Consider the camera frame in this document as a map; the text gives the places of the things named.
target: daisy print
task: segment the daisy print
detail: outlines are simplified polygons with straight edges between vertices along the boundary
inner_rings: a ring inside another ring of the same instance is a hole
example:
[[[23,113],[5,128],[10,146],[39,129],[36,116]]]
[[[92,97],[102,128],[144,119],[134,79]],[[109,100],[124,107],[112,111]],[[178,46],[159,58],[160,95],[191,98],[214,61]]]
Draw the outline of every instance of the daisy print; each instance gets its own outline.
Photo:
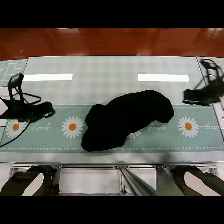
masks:
[[[182,135],[188,138],[194,138],[199,133],[199,127],[194,118],[182,117],[179,119],[177,127],[182,132]]]
[[[64,132],[63,135],[70,139],[79,136],[82,133],[82,129],[83,121],[78,117],[69,117],[62,125],[62,131]]]
[[[6,135],[8,138],[16,138],[26,127],[26,122],[10,120],[6,125]]]
[[[136,137],[138,137],[140,134],[141,134],[140,131],[136,131],[135,133],[131,133],[131,134],[129,135],[129,138],[136,138]]]

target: yellow flower center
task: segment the yellow flower center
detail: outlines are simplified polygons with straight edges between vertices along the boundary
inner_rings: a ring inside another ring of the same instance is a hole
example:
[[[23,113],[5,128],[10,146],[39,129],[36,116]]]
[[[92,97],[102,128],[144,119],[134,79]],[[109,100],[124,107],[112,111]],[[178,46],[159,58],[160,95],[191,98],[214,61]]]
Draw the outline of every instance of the yellow flower center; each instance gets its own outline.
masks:
[[[74,131],[74,130],[76,129],[76,124],[70,124],[70,125],[69,125],[69,129],[70,129],[71,131]]]
[[[13,131],[17,131],[19,129],[19,124],[14,124],[13,126],[12,126],[12,130]]]
[[[186,123],[186,124],[185,124],[185,128],[186,128],[188,131],[190,131],[190,130],[192,129],[192,124],[190,124],[190,123]]]

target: black cloth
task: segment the black cloth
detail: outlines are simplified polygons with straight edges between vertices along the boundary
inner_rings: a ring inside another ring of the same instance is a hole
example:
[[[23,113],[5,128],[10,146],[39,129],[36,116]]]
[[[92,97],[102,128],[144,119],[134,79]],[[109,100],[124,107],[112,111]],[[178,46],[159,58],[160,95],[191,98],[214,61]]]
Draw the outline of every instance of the black cloth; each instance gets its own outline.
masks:
[[[154,90],[129,93],[107,105],[92,106],[86,116],[82,137],[86,151],[101,151],[124,145],[127,136],[157,120],[167,123],[174,116],[168,98]]]

